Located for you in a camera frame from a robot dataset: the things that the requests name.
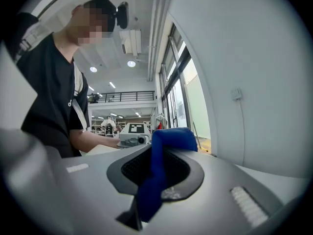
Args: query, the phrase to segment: man's arm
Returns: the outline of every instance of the man's arm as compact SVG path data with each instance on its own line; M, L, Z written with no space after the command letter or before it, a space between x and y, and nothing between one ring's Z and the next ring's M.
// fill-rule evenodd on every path
M107 138L89 131L83 132L83 130L70 130L69 139L74 148L83 152L91 151L98 144L118 149L117 143L119 142L119 139Z

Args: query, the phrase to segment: ceiling light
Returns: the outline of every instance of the ceiling light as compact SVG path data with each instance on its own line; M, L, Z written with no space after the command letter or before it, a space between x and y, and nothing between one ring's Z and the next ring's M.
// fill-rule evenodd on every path
M91 72L97 72L97 68L96 67L90 67L90 71Z
M115 86L114 86L114 84L112 83L112 82L110 82L110 84L112 85L112 87L115 89Z
M129 67L135 67L136 63L134 61L128 61L127 65Z

